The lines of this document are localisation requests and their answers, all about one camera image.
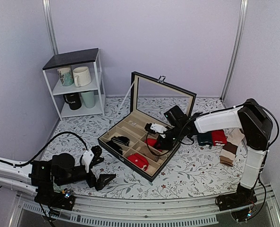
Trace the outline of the red and beige sock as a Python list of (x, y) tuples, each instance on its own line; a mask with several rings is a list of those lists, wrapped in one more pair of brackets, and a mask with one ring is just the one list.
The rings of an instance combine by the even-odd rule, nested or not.
[(157, 139), (147, 138), (144, 142), (145, 142), (145, 144), (147, 144), (148, 146), (150, 146), (150, 147), (152, 147), (152, 148), (154, 148), (154, 149), (156, 149), (156, 150), (162, 152), (161, 149), (158, 149), (158, 148), (156, 147)]

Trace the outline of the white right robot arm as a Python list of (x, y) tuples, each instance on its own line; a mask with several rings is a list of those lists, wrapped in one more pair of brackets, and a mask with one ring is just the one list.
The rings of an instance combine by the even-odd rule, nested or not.
[(171, 150), (186, 136), (191, 138), (223, 129), (233, 130), (224, 149), (235, 151), (238, 144), (246, 140), (247, 158), (237, 190), (217, 196), (215, 203), (221, 211), (256, 203), (255, 186), (261, 181), (260, 174), (272, 145), (270, 138), (276, 122), (269, 110), (250, 98), (240, 105), (209, 113), (195, 113), (190, 118), (176, 105), (165, 113), (165, 117), (172, 125), (171, 129), (157, 123), (145, 125), (148, 133), (159, 134), (156, 143), (158, 149)]

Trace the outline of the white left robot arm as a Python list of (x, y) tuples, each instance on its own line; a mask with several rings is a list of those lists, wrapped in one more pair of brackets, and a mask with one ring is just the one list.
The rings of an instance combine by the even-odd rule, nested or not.
[(115, 174), (101, 174), (96, 177), (92, 167), (104, 161), (101, 157), (102, 148), (94, 146), (86, 150), (75, 165), (75, 159), (69, 153), (54, 155), (49, 161), (31, 161), (29, 164), (0, 159), (0, 184), (34, 196), (34, 201), (49, 208), (72, 210), (75, 196), (72, 189), (60, 192), (54, 185), (62, 186), (86, 181), (90, 188), (100, 191)]

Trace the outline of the black compartment storage box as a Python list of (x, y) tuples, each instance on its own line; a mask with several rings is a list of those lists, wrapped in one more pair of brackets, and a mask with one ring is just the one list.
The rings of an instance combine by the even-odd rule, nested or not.
[[(131, 87), (130, 91), (128, 91), (130, 96), (129, 114), (109, 128), (98, 139), (103, 148), (149, 182), (152, 182), (166, 166), (180, 148), (181, 143), (170, 151), (164, 150), (160, 152), (145, 144), (144, 141), (147, 138), (157, 139), (159, 135), (157, 133), (148, 133), (144, 129), (145, 125), (147, 123), (157, 123), (171, 129), (172, 126), (164, 116), (164, 113), (178, 105), (190, 118), (196, 98), (196, 93), (167, 83), (164, 80), (164, 76), (156, 79), (136, 71), (132, 72)], [(130, 139), (129, 150), (123, 155), (120, 155), (106, 144), (113, 136), (125, 136)], [(139, 153), (142, 146), (147, 147), (152, 154), (158, 156), (159, 160), (154, 162)], [(127, 159), (128, 156), (134, 153), (138, 153), (148, 160), (149, 166), (146, 171), (141, 170)]]

